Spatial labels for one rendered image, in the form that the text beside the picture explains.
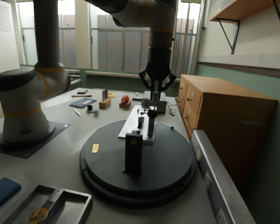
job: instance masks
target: blue case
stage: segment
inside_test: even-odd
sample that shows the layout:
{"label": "blue case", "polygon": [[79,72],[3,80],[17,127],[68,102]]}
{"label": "blue case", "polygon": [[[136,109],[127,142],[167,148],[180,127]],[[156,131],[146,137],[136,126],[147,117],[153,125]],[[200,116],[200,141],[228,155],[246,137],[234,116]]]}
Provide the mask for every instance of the blue case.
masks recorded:
{"label": "blue case", "polygon": [[0,180],[0,206],[21,189],[21,185],[8,179]]}
{"label": "blue case", "polygon": [[88,105],[92,104],[93,102],[96,102],[96,100],[84,98],[84,99],[81,99],[79,101],[76,101],[76,102],[70,104],[70,106],[84,108],[85,106],[88,106]]}

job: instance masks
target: metal tray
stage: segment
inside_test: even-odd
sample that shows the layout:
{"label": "metal tray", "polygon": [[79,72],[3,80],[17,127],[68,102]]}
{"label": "metal tray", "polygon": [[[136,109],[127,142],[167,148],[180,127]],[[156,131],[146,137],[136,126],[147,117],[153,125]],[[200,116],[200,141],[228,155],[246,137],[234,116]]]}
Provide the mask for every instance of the metal tray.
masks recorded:
{"label": "metal tray", "polygon": [[87,193],[40,184],[3,224],[29,223],[31,213],[42,207],[49,210],[45,224],[81,224],[91,202],[92,196]]}

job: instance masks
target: red ball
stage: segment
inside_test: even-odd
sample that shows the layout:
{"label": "red ball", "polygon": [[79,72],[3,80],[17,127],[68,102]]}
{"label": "red ball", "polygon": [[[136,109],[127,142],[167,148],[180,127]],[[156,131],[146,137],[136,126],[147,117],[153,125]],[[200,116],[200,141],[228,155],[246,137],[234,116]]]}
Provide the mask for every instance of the red ball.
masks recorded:
{"label": "red ball", "polygon": [[121,98],[121,101],[123,104],[126,104],[128,103],[130,100],[130,98],[127,96],[127,95],[124,95],[122,98]]}

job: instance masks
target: white pen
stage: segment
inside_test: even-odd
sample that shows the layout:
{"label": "white pen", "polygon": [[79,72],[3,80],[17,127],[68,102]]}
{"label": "white pen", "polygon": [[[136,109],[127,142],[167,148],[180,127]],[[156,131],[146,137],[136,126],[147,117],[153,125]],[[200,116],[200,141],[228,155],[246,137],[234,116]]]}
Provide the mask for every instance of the white pen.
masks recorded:
{"label": "white pen", "polygon": [[78,116],[81,116],[81,114],[75,108],[74,108],[74,111],[77,113]]}

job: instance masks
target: blue box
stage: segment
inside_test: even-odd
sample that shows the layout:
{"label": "blue box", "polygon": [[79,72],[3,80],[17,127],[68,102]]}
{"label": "blue box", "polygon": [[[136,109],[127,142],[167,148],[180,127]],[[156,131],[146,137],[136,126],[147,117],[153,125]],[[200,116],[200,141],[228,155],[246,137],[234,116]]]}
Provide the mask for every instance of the blue box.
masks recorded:
{"label": "blue box", "polygon": [[0,206],[21,189],[21,185],[8,179],[0,180]]}

